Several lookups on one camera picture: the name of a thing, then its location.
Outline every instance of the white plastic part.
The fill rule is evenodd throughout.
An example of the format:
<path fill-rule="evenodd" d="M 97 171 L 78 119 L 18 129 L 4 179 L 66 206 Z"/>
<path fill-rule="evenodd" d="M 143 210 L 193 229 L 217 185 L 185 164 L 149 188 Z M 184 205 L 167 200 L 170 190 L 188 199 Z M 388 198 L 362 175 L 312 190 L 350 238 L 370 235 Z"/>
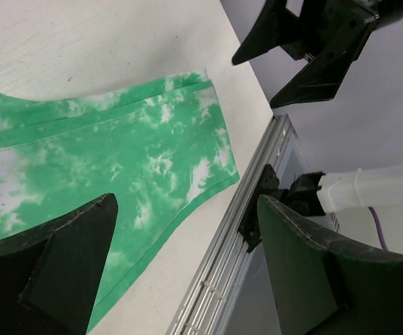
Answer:
<path fill-rule="evenodd" d="M 403 165 L 330 173 L 321 178 L 318 199 L 325 213 L 352 207 L 403 204 Z"/>

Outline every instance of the folded fabric edge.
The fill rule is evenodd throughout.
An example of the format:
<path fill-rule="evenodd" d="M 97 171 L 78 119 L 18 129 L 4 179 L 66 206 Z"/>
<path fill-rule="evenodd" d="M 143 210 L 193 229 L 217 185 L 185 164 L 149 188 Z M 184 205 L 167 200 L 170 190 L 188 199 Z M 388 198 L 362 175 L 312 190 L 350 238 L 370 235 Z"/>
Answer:
<path fill-rule="evenodd" d="M 35 104 L 38 104 L 38 103 L 45 103 L 45 102 L 74 101 L 74 100 L 78 100 L 78 99 L 81 99 L 81 98 L 91 98 L 91 97 L 99 96 L 101 94 L 117 93 L 117 92 L 124 91 L 126 89 L 130 89 L 130 88 L 133 88 L 133 87 L 140 87 L 140 86 L 142 86 L 144 84 L 150 84 L 152 82 L 162 80 L 162 79 L 165 79 L 165 78 L 190 75 L 190 74 L 193 74 L 193 73 L 198 73 L 202 80 L 209 79 L 209 77 L 207 76 L 207 71 L 204 68 L 202 70 L 184 71 L 184 72 L 176 73 L 176 74 L 173 74 L 173 75 L 165 75 L 165 76 L 160 77 L 160 78 L 149 80 L 149 81 L 144 82 L 142 84 L 132 85 L 132 86 L 125 87 L 123 89 L 117 89 L 117 90 L 114 90 L 114 91 L 103 92 L 103 93 L 100 93 L 100 94 L 89 94 L 88 96 L 81 96 L 81 97 L 74 97 L 74 98 L 57 99 L 57 100 L 29 100 L 29 99 L 23 99 L 23 98 L 14 97 L 14 96 L 4 94 L 4 93 L 0 92 L 0 107 L 10 107 L 10 106 L 14 106 L 14 105 L 23 105 L 24 107 L 31 107 L 32 105 L 35 105 Z"/>
<path fill-rule="evenodd" d="M 148 250 L 148 252 L 146 252 L 142 259 L 136 263 L 136 265 L 125 275 L 125 277 L 120 280 L 97 305 L 95 305 L 89 321 L 87 333 L 90 332 L 107 314 L 107 312 L 120 300 L 122 295 L 124 295 L 125 292 L 133 285 L 135 280 L 139 279 L 129 278 L 128 274 L 135 270 L 139 272 L 140 276 L 147 268 L 148 264 L 154 259 L 159 250 L 161 250 L 162 246 L 167 242 L 171 234 L 193 211 L 195 211 L 195 209 L 197 209 L 202 203 L 212 198 L 214 195 L 219 194 L 230 186 L 236 184 L 239 180 L 240 175 L 238 172 L 236 172 L 232 176 L 227 177 L 198 195 L 179 213 L 175 220 L 173 220 L 173 222 L 167 227 L 164 233 L 156 240 L 156 242 Z"/>
<path fill-rule="evenodd" d="M 193 86 L 193 91 L 190 91 L 189 93 L 187 93 L 186 96 L 192 96 L 192 95 L 197 94 L 200 91 L 214 89 L 214 86 L 211 81 L 204 82 L 202 84 L 192 85 L 192 86 Z M 175 100 L 175 99 L 177 99 L 177 97 L 172 98 L 171 100 L 167 101 L 166 103 L 169 103 L 170 101 Z M 119 119 L 122 117 L 127 117 L 134 113 L 145 110 L 143 107 L 142 108 L 133 108 L 133 109 L 129 110 L 128 113 L 124 113 L 124 111 L 120 110 L 120 108 L 128 107 L 128 106 L 129 105 L 111 109 L 112 113 L 114 110 L 118 110 L 117 112 L 119 114 L 108 115 L 109 114 L 109 110 L 108 110 L 108 113 L 106 113 L 107 114 L 106 119 L 98 119 L 98 114 L 102 113 L 102 112 L 94 112 L 94 113 L 84 114 L 79 117 L 56 119 L 53 121 L 40 123 L 40 124 L 34 124 L 31 126 L 27 126 L 27 127 L 2 130 L 2 131 L 0 131 L 0 137 L 4 137 L 7 139 L 7 141 L 11 141 L 11 142 L 10 143 L 7 143 L 7 142 L 1 143 L 1 141 L 0 141 L 0 150 L 10 149 L 10 148 L 16 147 L 18 145 L 27 144 L 30 142 L 36 142 L 39 140 L 44 140 L 49 137 L 58 136 L 58 135 L 61 135 L 64 133 L 70 133 L 72 131 L 78 131 L 83 128 L 96 126 L 96 125 L 99 125 L 99 124 L 102 124 L 102 123 L 108 122 L 108 121 L 114 121 L 116 119 Z M 81 120 L 83 120 L 83 119 L 87 120 L 87 124 L 80 125 L 79 127 L 75 127 L 75 128 L 73 127 L 74 123 L 81 122 Z M 56 128 L 55 132 L 51 131 L 51 128 L 50 128 L 51 124 L 55 126 L 55 128 Z M 30 141 L 23 141 L 23 140 L 18 139 L 19 137 L 24 136 L 24 134 L 29 131 L 38 133 L 39 134 L 38 137 L 35 137 L 35 140 L 30 140 Z"/>
<path fill-rule="evenodd" d="M 198 79 L 192 78 L 191 80 L 189 78 L 191 78 L 192 75 L 199 75 L 200 77 Z M 166 78 L 170 78 L 170 84 L 167 85 L 166 83 Z M 178 82 L 176 87 L 173 87 L 173 83 L 172 80 L 178 80 L 178 79 L 182 79 L 182 81 L 186 80 L 186 82 Z M 88 103 L 92 103 L 92 101 L 99 101 L 100 100 L 100 96 L 98 98 L 94 98 L 94 96 L 92 97 L 84 97 L 84 98 L 79 98 L 76 99 L 74 102 L 78 101 L 78 104 L 73 104 L 73 102 L 71 100 L 61 100 L 61 101 L 57 101 L 55 102 L 56 104 L 61 104 L 61 105 L 53 105 L 54 102 L 52 102 L 52 105 L 48 105 L 51 102 L 44 102 L 44 103 L 37 103 L 36 105 L 32 105 L 30 107 L 24 107 L 24 105 L 20 108 L 17 107 L 13 107 L 13 111 L 9 112 L 8 110 L 10 110 L 12 107 L 10 106 L 4 106 L 4 107 L 0 107 L 0 131 L 6 131 L 6 130 L 10 130 L 10 129 L 14 129 L 14 128 L 21 128 L 21 127 L 29 127 L 29 126 L 33 126 L 36 124 L 44 124 L 46 122 L 50 122 L 50 121 L 56 121 L 58 119 L 67 119 L 70 117 L 81 117 L 83 115 L 86 114 L 91 114 L 92 112 L 102 112 L 102 111 L 106 111 L 106 110 L 111 110 L 112 108 L 117 108 L 117 107 L 126 107 L 129 105 L 133 105 L 133 104 L 140 104 L 143 103 L 144 101 L 152 101 L 153 99 L 156 99 L 158 97 L 165 97 L 167 95 L 171 95 L 171 94 L 176 94 L 178 91 L 183 92 L 184 94 L 188 93 L 188 92 L 184 92 L 184 90 L 189 90 L 191 87 L 197 87 L 197 85 L 203 85 L 206 84 L 208 82 L 211 82 L 210 80 L 208 80 L 207 75 L 205 72 L 190 72 L 190 73 L 186 73 L 186 75 L 171 75 L 168 77 L 164 77 L 164 78 L 160 78 L 157 79 L 155 81 L 152 82 L 148 82 L 148 83 L 144 83 L 143 85 L 138 85 L 136 87 L 132 87 L 129 88 L 130 90 L 135 89 L 135 93 L 132 92 L 133 96 L 138 94 L 138 89 L 140 89 L 141 87 L 144 87 L 144 89 L 147 90 L 153 90 L 150 85 L 155 83 L 156 88 L 159 87 L 159 85 L 163 84 L 163 81 L 165 82 L 165 86 L 167 87 L 167 89 L 163 89 L 162 91 L 155 91 L 155 92 L 150 92 L 152 93 L 151 95 L 149 94 L 145 94 L 142 98 L 135 100 L 135 98 L 132 98 L 131 101 L 129 101 L 128 103 L 117 103 L 115 105 L 112 105 L 110 107 L 107 108 L 103 108 L 101 110 L 98 110 L 97 107 L 90 107 L 88 106 L 88 110 L 89 112 L 81 112 L 76 114 L 75 112 L 70 112 L 68 116 L 66 116 L 66 112 L 65 110 L 74 110 L 75 107 L 78 104 L 82 104 L 83 106 L 85 106 Z M 123 98 L 121 98 L 119 96 L 120 100 L 124 100 L 129 92 L 129 89 L 125 89 L 121 95 L 123 94 Z M 111 92 L 110 95 L 114 96 L 116 93 L 115 92 Z"/>

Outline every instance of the white table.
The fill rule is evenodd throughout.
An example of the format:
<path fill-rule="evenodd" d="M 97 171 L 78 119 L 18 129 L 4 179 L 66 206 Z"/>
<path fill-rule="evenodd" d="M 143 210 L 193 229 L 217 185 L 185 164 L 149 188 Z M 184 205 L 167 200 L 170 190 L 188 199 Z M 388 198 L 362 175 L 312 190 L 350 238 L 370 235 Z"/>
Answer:
<path fill-rule="evenodd" d="M 219 0 L 0 0 L 0 91 L 102 93 L 206 67 L 243 174 L 272 115 Z M 188 217 L 91 335 L 163 334 L 235 186 Z"/>

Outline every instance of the green tie-dye fabric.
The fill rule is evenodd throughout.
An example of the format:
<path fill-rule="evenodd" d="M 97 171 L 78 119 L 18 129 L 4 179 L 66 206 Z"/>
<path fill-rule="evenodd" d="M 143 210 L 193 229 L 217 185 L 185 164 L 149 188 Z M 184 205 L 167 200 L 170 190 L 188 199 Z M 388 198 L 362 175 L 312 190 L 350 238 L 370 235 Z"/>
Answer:
<path fill-rule="evenodd" d="M 0 239 L 100 194 L 117 197 L 89 330 L 175 228 L 237 181 L 217 95 L 204 73 L 42 103 L 5 102 L 0 94 Z"/>

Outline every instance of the black bracket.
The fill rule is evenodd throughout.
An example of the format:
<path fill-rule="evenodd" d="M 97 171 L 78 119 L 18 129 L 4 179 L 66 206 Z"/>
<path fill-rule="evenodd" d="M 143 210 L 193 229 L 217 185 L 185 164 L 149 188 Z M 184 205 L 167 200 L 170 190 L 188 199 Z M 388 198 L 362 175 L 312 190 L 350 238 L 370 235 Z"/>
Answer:
<path fill-rule="evenodd" d="M 300 16 L 287 0 L 266 0 L 232 58 L 238 65 L 275 47 L 308 64 L 270 101 L 271 108 L 333 99 L 371 33 L 403 17 L 403 0 L 304 0 Z"/>
<path fill-rule="evenodd" d="M 321 189 L 319 181 L 323 175 L 323 172 L 303 174 L 293 182 L 289 190 L 280 189 L 279 179 L 273 167 L 270 164 L 265 165 L 238 227 L 238 232 L 248 243 L 248 253 L 262 242 L 257 217 L 258 197 L 269 195 L 302 216 L 324 216 L 325 213 L 316 195 Z"/>
<path fill-rule="evenodd" d="M 243 236 L 243 239 L 248 243 L 247 252 L 252 252 L 257 245 L 262 242 L 260 229 L 258 228 L 257 219 L 257 200 L 262 194 L 271 195 L 274 198 L 279 198 L 279 179 L 276 172 L 270 164 L 265 165 L 262 174 L 258 179 L 256 188 L 254 189 L 248 207 L 244 211 L 242 221 L 238 227 L 238 232 Z"/>

